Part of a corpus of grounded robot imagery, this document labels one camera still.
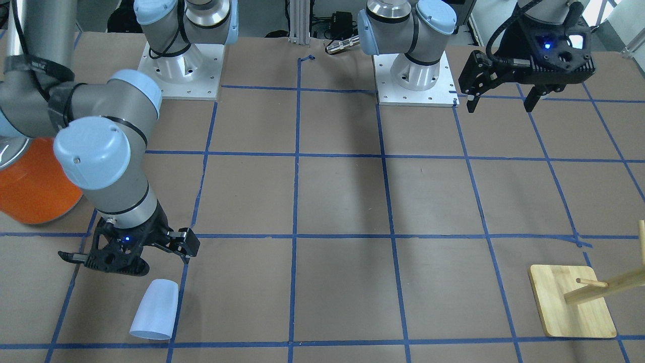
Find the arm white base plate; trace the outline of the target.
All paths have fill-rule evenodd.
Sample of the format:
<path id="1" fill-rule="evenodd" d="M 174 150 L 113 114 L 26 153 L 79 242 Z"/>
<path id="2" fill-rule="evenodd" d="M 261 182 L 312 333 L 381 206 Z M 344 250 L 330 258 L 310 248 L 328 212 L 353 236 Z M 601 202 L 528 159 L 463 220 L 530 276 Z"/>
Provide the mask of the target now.
<path id="1" fill-rule="evenodd" d="M 163 99 L 216 101 L 226 46 L 193 44 L 177 57 L 150 57 L 145 44 L 138 71 L 154 80 Z"/>
<path id="2" fill-rule="evenodd" d="M 458 106 L 447 55 L 434 65 L 418 65 L 403 54 L 372 56 L 380 105 Z"/>

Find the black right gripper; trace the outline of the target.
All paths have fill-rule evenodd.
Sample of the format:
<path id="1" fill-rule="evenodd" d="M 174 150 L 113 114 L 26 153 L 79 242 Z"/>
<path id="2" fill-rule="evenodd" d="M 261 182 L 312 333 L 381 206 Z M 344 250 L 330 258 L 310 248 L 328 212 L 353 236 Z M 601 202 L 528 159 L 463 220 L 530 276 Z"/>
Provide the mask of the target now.
<path id="1" fill-rule="evenodd" d="M 152 216 L 131 229 L 117 229 L 101 217 L 94 230 L 88 256 L 65 251 L 58 251 L 58 256 L 65 262 L 85 264 L 85 267 L 104 273 L 145 275 L 150 267 L 141 258 L 144 247 L 153 246 L 176 254 L 189 264 L 191 258 L 198 254 L 200 245 L 191 228 L 172 230 L 163 207 L 157 203 Z"/>

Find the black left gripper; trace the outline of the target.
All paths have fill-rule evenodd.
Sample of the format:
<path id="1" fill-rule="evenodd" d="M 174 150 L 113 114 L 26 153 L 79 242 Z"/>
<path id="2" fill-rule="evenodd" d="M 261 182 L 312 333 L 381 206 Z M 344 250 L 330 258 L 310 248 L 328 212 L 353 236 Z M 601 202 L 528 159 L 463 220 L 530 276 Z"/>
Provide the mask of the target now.
<path id="1" fill-rule="evenodd" d="M 555 84 L 579 84 L 596 71 L 588 37 L 587 22 L 578 17 L 563 24 L 548 24 L 522 15 L 504 31 L 497 56 L 525 59 L 528 68 L 520 68 L 514 80 L 533 84 L 524 100 L 525 111 L 533 112 L 537 103 L 553 92 Z M 493 55 L 474 50 L 468 56 L 458 79 L 466 94 L 466 108 L 474 113 L 482 94 L 497 87 Z"/>

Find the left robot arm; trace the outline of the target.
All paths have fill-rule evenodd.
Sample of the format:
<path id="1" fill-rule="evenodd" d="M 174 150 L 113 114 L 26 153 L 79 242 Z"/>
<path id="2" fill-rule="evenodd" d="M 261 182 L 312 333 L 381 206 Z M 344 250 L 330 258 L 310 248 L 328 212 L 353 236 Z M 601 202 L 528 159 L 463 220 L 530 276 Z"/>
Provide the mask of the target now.
<path id="1" fill-rule="evenodd" d="M 458 84 L 468 111 L 475 112 L 482 94 L 515 82 L 532 86 L 524 101 L 526 112 L 532 112 L 542 97 L 594 75 L 591 29 L 583 18 L 587 5 L 518 1 L 485 51 L 472 51 L 466 60 Z M 357 28 L 365 54 L 396 54 L 396 82 L 421 91 L 433 87 L 431 77 L 438 73 L 456 20 L 454 9 L 443 1 L 368 1 Z"/>

